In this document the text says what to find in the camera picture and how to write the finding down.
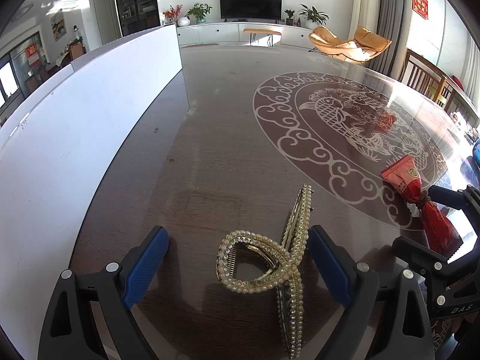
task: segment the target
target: plant pot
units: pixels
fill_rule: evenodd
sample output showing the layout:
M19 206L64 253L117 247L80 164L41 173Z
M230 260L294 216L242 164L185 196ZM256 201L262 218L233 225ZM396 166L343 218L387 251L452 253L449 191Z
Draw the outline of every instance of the plant pot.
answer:
M188 17L180 17L180 19L177 20L177 25L179 27L185 27L190 25L190 19Z
M307 20L306 26L307 26L308 29L314 30L315 28L317 28L319 26L319 24L316 21Z

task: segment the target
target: brown glossy tabletop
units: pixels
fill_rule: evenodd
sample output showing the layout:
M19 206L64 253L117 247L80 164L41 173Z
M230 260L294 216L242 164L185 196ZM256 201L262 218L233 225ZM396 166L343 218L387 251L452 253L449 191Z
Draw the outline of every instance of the brown glossy tabletop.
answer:
M287 358L275 291L228 291L215 259L235 229L280 241L303 183L315 190L310 225L322 225L353 259L378 271L404 264L390 252L394 238L423 237L418 218L380 180L383 168L411 154L424 187L478 186L471 149L448 115L368 69L306 50L249 46L184 48L182 63L112 161L71 259L77 274L95 272L120 261L153 226L168 230L169 251L133 308L161 359ZM308 253L299 270L300 358L313 359L343 309ZM240 275L258 273L247 262L239 268Z

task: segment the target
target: orange armchair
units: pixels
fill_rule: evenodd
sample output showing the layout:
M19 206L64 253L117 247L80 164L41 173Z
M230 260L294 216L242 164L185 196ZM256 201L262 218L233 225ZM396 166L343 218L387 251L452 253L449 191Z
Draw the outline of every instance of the orange armchair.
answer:
M319 51L332 58L354 64L370 61L383 53L392 43L366 28L359 27L352 40L341 40L326 27L315 28L309 35L310 41L315 46L310 51Z

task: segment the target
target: hair clip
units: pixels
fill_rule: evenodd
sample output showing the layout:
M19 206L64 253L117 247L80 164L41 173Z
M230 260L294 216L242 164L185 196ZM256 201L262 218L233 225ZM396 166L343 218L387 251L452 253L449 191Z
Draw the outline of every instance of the hair clip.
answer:
M264 235L234 230L222 240L217 254L217 278L229 290L253 294L277 289L280 327L290 359L298 357L302 347L303 284L297 266L307 244L312 192L306 184L298 191L280 244ZM235 278L237 250L242 246L262 256L269 266L255 280Z

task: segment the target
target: dark glass display cabinet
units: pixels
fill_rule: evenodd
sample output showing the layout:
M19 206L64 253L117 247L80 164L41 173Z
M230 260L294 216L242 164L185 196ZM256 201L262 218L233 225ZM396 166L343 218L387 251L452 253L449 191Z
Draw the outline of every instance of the dark glass display cabinet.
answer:
M117 0L122 36L160 25L157 0Z

